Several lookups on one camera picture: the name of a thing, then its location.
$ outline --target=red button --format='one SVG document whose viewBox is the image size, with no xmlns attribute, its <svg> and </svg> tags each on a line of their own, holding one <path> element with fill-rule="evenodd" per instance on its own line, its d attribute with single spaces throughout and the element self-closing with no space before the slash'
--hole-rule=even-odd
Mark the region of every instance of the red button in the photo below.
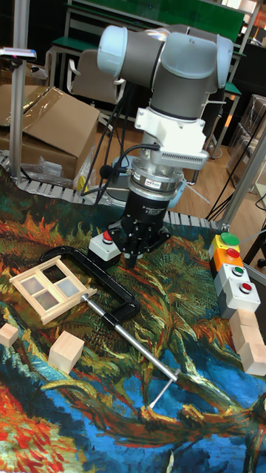
<svg viewBox="0 0 266 473">
<path fill-rule="evenodd" d="M 244 289 L 246 289 L 246 290 L 251 290 L 251 289 L 252 289 L 252 287 L 250 286 L 250 284 L 248 284 L 247 282 L 243 282 L 242 287 L 243 287 Z"/>
<path fill-rule="evenodd" d="M 103 232 L 103 243 L 107 243 L 107 245 L 110 245 L 112 243 L 112 238 L 110 237 L 107 230 Z"/>
<path fill-rule="evenodd" d="M 228 254 L 228 256 L 230 258 L 233 258 L 233 259 L 236 259 L 236 258 L 239 258 L 240 256 L 240 252 L 238 252 L 237 250 L 235 250 L 234 248 L 229 248 L 226 250 L 226 253 Z"/>
</svg>

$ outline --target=wall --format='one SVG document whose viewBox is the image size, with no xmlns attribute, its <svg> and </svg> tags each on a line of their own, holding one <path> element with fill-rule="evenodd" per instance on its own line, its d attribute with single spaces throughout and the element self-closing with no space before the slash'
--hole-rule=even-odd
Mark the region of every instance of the wall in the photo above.
<svg viewBox="0 0 266 473">
<path fill-rule="evenodd" d="M 51 42 L 64 35 L 65 0 L 31 0 L 28 47 L 37 52 L 38 64 L 44 64 Z M 15 0 L 0 0 L 0 45 L 13 45 Z"/>
</svg>

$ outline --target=emergency stop button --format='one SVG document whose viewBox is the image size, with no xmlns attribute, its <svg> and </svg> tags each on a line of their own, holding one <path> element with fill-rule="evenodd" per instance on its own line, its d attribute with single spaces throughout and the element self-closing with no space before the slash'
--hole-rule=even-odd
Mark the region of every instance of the emergency stop button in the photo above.
<svg viewBox="0 0 266 473">
<path fill-rule="evenodd" d="M 112 244 L 112 238 L 110 237 L 107 230 L 103 232 L 103 243 L 106 243 L 107 245 Z"/>
<path fill-rule="evenodd" d="M 235 250 L 234 248 L 229 248 L 226 250 L 226 253 L 228 254 L 228 256 L 232 259 L 236 259 L 236 258 L 239 258 L 240 256 L 240 252 L 238 252 L 237 250 Z"/>
</svg>

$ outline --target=green shelf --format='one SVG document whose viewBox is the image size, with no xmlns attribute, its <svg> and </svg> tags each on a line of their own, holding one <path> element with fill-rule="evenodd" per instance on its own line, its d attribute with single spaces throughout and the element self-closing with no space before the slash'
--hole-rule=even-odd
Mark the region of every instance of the green shelf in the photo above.
<svg viewBox="0 0 266 473">
<path fill-rule="evenodd" d="M 210 4 L 200 0 L 73 0 L 70 7 L 79 6 L 82 10 L 89 7 L 103 8 L 110 18 L 115 11 L 129 16 L 141 17 L 143 20 L 163 24 L 187 24 L 188 26 L 220 34 L 236 41 L 242 26 L 244 13 L 238 10 Z"/>
</svg>

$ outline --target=green button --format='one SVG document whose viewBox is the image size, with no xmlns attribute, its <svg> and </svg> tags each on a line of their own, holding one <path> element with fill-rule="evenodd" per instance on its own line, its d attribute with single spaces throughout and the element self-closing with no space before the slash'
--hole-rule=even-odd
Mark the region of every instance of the green button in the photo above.
<svg viewBox="0 0 266 473">
<path fill-rule="evenodd" d="M 241 276 L 242 274 L 244 274 L 244 270 L 240 268 L 239 266 L 235 266 L 232 272 L 235 276 Z"/>
<path fill-rule="evenodd" d="M 236 235 L 223 231 L 221 234 L 222 241 L 228 246 L 236 246 L 239 244 L 239 239 Z"/>
</svg>

